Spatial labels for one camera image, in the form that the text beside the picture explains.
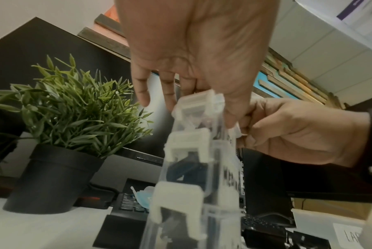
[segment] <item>wrist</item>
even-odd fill
[[[353,167],[360,160],[368,142],[371,120],[368,112],[348,112],[351,125],[350,140],[334,162],[337,165]]]

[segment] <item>fingernail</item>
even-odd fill
[[[247,146],[254,146],[255,143],[256,143],[256,140],[252,137],[252,135],[248,135],[246,137]]]

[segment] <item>potted plant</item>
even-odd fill
[[[61,71],[47,56],[48,68],[34,65],[43,78],[35,87],[11,84],[0,90],[0,109],[20,112],[38,144],[4,209],[53,214],[67,212],[104,160],[138,138],[151,134],[142,127],[151,113],[131,104],[133,86],[102,81],[96,71],[77,70],[70,55]],[[2,104],[18,101],[21,109]]]

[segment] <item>purple stripe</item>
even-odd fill
[[[353,0],[337,17],[342,21],[352,13],[364,0]]]

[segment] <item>desk surface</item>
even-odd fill
[[[107,210],[73,208],[64,214],[29,215],[4,211],[0,199],[0,249],[91,249]]]

